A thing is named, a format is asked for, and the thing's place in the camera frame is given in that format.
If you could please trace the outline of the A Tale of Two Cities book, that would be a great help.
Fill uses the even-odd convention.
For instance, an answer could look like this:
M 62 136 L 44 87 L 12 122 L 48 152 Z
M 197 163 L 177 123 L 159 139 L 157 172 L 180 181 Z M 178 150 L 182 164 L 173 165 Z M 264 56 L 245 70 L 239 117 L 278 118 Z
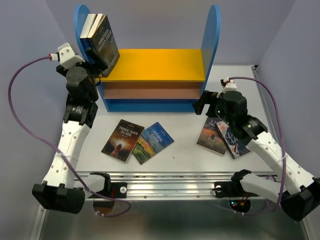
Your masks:
M 207 117 L 196 144 L 223 156 L 227 147 L 216 127 L 219 120 L 217 117 Z

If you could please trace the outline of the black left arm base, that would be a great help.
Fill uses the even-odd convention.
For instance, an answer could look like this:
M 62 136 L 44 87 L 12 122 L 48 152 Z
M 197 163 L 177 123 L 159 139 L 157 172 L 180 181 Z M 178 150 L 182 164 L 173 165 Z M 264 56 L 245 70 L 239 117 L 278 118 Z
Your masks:
M 97 193 L 108 198 L 125 199 L 127 197 L 127 183 L 112 182 L 110 184 L 109 189 L 105 188 L 101 191 L 98 191 Z M 95 195 L 92 195 L 90 198 L 93 199 L 93 208 L 102 208 L 110 210 L 114 208 L 114 201 L 98 200 L 98 197 Z

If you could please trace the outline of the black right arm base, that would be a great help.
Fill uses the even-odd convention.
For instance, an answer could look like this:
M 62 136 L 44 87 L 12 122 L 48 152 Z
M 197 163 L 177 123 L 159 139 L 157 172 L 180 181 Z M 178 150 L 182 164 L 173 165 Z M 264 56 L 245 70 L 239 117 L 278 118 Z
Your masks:
M 233 181 L 215 182 L 211 193 L 217 198 L 229 198 L 229 206 L 239 213 L 248 213 L 251 208 L 250 194 L 239 183 Z

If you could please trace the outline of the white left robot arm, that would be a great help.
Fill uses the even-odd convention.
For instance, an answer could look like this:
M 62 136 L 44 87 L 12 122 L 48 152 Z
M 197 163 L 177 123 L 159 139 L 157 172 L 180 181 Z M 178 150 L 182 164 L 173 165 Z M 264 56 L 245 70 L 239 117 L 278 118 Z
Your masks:
M 32 195 L 47 210 L 78 214 L 91 193 L 84 181 L 74 186 L 75 168 L 98 111 L 96 77 L 106 65 L 89 63 L 69 43 L 59 46 L 51 57 L 59 62 L 56 71 L 66 78 L 68 95 L 56 153 L 42 183 L 34 184 Z

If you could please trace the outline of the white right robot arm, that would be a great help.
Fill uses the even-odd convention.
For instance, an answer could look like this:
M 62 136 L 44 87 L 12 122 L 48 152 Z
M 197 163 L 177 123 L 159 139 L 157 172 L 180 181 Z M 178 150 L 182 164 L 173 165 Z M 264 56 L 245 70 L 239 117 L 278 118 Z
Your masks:
M 320 180 L 295 162 L 274 140 L 268 128 L 249 115 L 247 99 L 238 91 L 217 93 L 204 91 L 192 107 L 201 115 L 208 104 L 208 117 L 222 119 L 231 133 L 251 152 L 256 153 L 281 178 L 280 182 L 265 179 L 243 169 L 230 181 L 215 184 L 216 197 L 241 196 L 250 193 L 279 203 L 293 220 L 301 221 L 320 205 Z

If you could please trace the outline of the Little Women book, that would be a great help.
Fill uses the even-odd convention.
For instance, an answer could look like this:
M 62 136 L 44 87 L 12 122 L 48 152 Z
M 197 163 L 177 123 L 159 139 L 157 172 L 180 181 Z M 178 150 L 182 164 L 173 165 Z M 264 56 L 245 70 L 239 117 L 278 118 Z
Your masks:
M 224 121 L 218 121 L 215 125 L 233 159 L 240 158 L 250 152 L 250 150 L 234 136 L 230 127 Z

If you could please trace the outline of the Jane Eyre book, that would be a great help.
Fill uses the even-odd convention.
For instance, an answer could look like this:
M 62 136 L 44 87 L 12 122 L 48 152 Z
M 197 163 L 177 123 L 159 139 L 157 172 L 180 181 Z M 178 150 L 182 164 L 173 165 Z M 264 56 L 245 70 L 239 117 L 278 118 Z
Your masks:
M 81 34 L 80 34 L 80 42 L 83 47 L 83 52 L 85 52 L 86 49 L 90 48 L 90 43 L 88 40 L 88 34 L 92 28 L 92 25 L 96 19 L 96 14 L 90 13 L 87 15 L 86 20 L 84 22 Z

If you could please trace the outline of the Nineteen Eighty-Four book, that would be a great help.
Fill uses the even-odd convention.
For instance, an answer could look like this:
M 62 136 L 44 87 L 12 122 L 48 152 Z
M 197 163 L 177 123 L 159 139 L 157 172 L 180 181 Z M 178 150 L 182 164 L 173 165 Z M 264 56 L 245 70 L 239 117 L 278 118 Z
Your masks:
M 95 54 L 106 63 L 107 68 L 102 74 L 108 77 L 120 58 L 120 52 L 106 14 L 96 15 L 86 39 Z

